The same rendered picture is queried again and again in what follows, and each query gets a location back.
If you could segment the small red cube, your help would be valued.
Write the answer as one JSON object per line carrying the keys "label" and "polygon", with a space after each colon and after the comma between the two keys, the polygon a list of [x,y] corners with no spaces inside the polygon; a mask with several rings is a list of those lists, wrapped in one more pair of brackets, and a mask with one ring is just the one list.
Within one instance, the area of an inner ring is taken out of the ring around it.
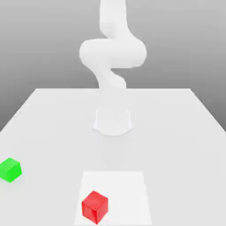
{"label": "small red cube", "polygon": [[95,224],[101,222],[103,217],[108,213],[109,199],[102,194],[92,191],[82,201],[82,216]]}

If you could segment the small green cube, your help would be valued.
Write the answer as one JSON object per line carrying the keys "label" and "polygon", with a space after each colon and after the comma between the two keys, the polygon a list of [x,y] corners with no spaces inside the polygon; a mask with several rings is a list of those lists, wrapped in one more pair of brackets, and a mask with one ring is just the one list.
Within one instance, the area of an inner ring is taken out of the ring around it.
{"label": "small green cube", "polygon": [[0,178],[11,183],[22,174],[20,162],[8,158],[0,163]]}

